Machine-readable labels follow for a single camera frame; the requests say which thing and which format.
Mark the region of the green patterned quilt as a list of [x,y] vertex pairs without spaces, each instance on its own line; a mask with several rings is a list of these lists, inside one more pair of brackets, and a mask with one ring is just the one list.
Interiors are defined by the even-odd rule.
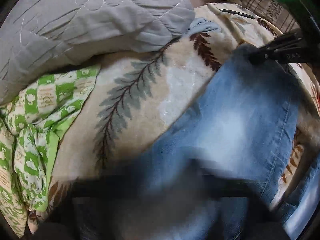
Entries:
[[1,106],[1,213],[17,237],[48,206],[59,141],[95,87],[99,65],[48,74]]

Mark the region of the black pen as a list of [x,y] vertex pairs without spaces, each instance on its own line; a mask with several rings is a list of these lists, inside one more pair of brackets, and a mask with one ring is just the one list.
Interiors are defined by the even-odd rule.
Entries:
[[225,13],[229,13],[229,14],[232,14],[232,15],[239,15],[239,16],[242,16],[242,17],[245,17],[245,18],[250,18],[250,19],[255,19],[254,16],[252,15],[249,15],[249,14],[246,14],[244,12],[238,12],[238,11],[234,11],[234,10],[229,10],[229,9],[219,9],[221,12],[225,12]]

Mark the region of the beige leaf-pattern blanket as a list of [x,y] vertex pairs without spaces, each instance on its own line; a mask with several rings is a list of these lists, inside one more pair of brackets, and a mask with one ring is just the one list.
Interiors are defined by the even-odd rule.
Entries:
[[113,53],[100,59],[95,87],[58,144],[48,206],[29,213],[31,232],[65,198],[73,181],[96,177],[100,168],[151,146],[204,91],[234,49],[244,43],[259,47],[282,34],[239,4],[209,3],[195,12],[219,30],[183,37],[155,53]]

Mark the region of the blue denim jeans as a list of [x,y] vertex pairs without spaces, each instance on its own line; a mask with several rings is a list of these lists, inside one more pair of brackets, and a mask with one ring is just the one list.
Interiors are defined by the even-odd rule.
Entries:
[[80,239],[288,239],[268,209],[291,154],[302,90],[243,45],[144,153],[90,183]]

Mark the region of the grey quilted pillow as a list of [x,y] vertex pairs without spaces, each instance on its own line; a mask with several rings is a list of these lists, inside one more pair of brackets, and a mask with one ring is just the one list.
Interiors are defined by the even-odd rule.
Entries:
[[42,75],[116,51],[219,30],[190,0],[19,0],[1,26],[1,103]]

